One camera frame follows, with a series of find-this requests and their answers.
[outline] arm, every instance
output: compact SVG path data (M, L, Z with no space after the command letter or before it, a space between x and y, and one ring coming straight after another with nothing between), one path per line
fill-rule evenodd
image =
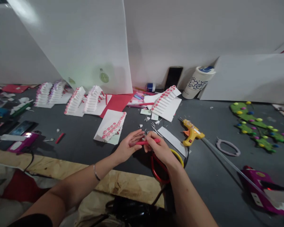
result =
M95 164L97 176L103 179L115 166L125 162L136 150L141 149L141 145L130 147L129 144L142 138L143 134L144 132L141 129L130 133L122 140L113 154L97 162ZM98 183L93 165L86 167L60 181L38 199L21 217L35 213L45 214L51 219L54 227L59 226L65 213L79 204Z
M153 138L159 138L160 143L157 144ZM144 145L145 152L153 150L167 167L175 198L177 217L183 226L218 227L187 173L170 151L166 142L152 131L148 133L146 139L149 146Z

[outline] wooden board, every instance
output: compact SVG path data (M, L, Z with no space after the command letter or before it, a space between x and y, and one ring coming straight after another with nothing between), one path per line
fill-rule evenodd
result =
M4 165L25 169L31 159L32 156L30 154L16 155L15 153L0 150L0 163ZM32 173L62 180L87 166L35 155L33 163L27 170ZM100 181L95 190L151 204L160 192L161 187L159 182L153 177L111 170ZM156 206L164 208L163 196L160 197Z

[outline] white wall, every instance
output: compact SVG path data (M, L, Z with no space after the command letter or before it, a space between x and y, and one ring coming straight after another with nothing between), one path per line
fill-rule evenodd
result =
M224 54L274 53L284 43L284 0L124 0L132 83L163 85L169 66L194 69Z
M0 8L0 84L61 79L12 8Z

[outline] hand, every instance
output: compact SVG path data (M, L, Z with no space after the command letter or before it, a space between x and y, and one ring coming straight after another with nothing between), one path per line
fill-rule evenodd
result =
M153 139L159 138L160 142L156 143ZM150 131L145 139L148 141L149 145L144 145L144 150L147 153L148 151L154 151L155 155L160 159L161 162L163 162L166 166L173 164L173 163L179 163L177 158L174 156L174 154L171 152L170 148L164 141L164 139L160 136L158 136L155 132Z
M129 145L134 144L144 137L144 131L139 129L137 131L131 132L127 137L125 137L113 155L116 157L117 165L125 162L129 157L137 150L141 149L141 145L134 145L130 147Z

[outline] clear tube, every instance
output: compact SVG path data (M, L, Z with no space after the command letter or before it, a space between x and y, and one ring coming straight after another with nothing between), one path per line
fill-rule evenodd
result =
M216 153L218 153L225 161L227 161L239 174L242 175L256 190L258 190L261 195L263 195L266 199L271 200L257 185L254 184L241 170L239 170L228 158L226 158L214 145L211 144L206 138L202 138L202 141L213 148Z

